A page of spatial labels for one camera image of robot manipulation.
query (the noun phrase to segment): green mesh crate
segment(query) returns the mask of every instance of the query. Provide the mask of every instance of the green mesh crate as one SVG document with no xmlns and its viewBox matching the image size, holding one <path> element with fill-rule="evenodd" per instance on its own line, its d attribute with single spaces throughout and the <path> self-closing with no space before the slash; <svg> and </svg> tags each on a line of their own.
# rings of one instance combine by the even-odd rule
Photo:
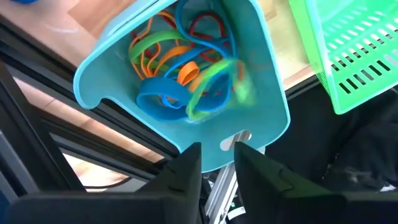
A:
<svg viewBox="0 0 398 224">
<path fill-rule="evenodd" d="M 290 0 L 337 114 L 398 84 L 397 0 Z"/>
</svg>

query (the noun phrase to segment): teal container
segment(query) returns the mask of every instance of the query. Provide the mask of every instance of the teal container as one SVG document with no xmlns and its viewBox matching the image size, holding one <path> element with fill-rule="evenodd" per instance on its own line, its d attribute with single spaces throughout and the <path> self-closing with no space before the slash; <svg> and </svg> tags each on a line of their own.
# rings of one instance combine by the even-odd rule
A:
<svg viewBox="0 0 398 224">
<path fill-rule="evenodd" d="M 146 20 L 174 2 L 137 0 L 116 16 L 105 28 L 95 49 L 78 67 L 73 90 L 79 104 L 86 109 L 98 106 L 102 99 L 115 102 L 176 145 L 180 152 L 194 142 L 201 142 L 202 171 L 209 172 L 233 162 L 233 150 L 223 151 L 220 148 L 224 139 L 249 130 L 251 139 L 247 144 L 259 149 L 274 142 L 285 132 L 290 116 L 264 13 L 256 0 L 220 0 L 233 26 L 239 58 L 247 65 L 256 87 L 255 106 L 224 110 L 198 124 L 158 121 L 138 108 L 135 99 L 141 80 L 127 56 L 130 32 L 133 29 L 137 32 L 143 30 Z M 189 1 L 183 10 L 184 25 L 188 26 L 198 12 L 208 10 L 215 10 L 212 1 Z M 203 22 L 198 32 L 210 35 L 218 33 L 213 21 Z M 153 32 L 166 27 L 159 16 L 154 17 Z"/>
<path fill-rule="evenodd" d="M 398 84 L 398 1 L 290 0 L 290 5 L 337 114 Z"/>
</svg>

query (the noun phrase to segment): blue plastic bin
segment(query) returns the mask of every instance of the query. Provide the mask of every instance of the blue plastic bin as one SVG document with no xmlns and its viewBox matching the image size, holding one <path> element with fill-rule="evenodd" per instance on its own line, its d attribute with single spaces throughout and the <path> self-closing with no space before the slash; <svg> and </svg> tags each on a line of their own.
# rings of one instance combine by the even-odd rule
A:
<svg viewBox="0 0 398 224">
<path fill-rule="evenodd" d="M 258 102 L 255 106 L 225 110 L 199 124 L 161 122 L 140 110 L 135 100 L 141 80 L 127 57 L 130 32 L 144 29 L 146 20 L 174 2 L 137 0 L 116 16 L 105 28 L 95 49 L 76 71 L 73 90 L 79 104 L 86 109 L 96 107 L 105 98 L 114 101 L 176 145 L 180 152 L 193 142 L 201 142 L 202 171 L 208 172 L 233 162 L 233 150 L 220 149 L 222 140 L 242 130 L 249 130 L 252 137 L 247 144 L 259 149 L 284 133 L 290 116 L 264 13 L 256 0 L 220 0 L 233 26 L 239 58 L 246 63 L 257 90 Z M 188 26 L 193 14 L 209 9 L 213 10 L 211 0 L 189 1 L 183 12 L 183 19 L 186 20 L 184 25 Z M 167 26 L 160 24 L 161 19 L 156 20 L 156 17 L 152 30 L 166 29 Z M 210 29 L 213 24 L 202 27 Z M 197 31 L 211 33 L 211 30 L 201 30 L 200 27 Z"/>
</svg>

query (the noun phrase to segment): black cable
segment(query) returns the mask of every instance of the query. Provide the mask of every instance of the black cable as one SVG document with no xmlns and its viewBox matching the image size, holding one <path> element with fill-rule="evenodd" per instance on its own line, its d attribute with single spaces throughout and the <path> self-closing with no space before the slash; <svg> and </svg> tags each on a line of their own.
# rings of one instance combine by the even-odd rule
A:
<svg viewBox="0 0 398 224">
<path fill-rule="evenodd" d="M 120 182 L 117 182 L 115 184 L 110 184 L 110 185 L 105 185 L 105 186 L 85 186 L 85 189 L 109 189 L 113 187 L 119 187 L 122 184 L 125 184 L 129 182 L 132 179 L 132 177 L 128 177 Z"/>
</svg>

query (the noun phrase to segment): wooden table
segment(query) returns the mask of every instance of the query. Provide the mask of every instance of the wooden table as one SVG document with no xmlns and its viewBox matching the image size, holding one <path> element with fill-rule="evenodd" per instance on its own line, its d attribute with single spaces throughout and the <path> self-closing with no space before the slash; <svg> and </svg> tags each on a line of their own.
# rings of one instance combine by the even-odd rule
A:
<svg viewBox="0 0 398 224">
<path fill-rule="evenodd" d="M 135 0 L 39 0 L 21 5 L 0 0 L 0 14 L 56 54 L 78 66 L 101 31 Z M 313 75 L 288 0 L 258 0 L 268 21 L 284 89 Z"/>
</svg>

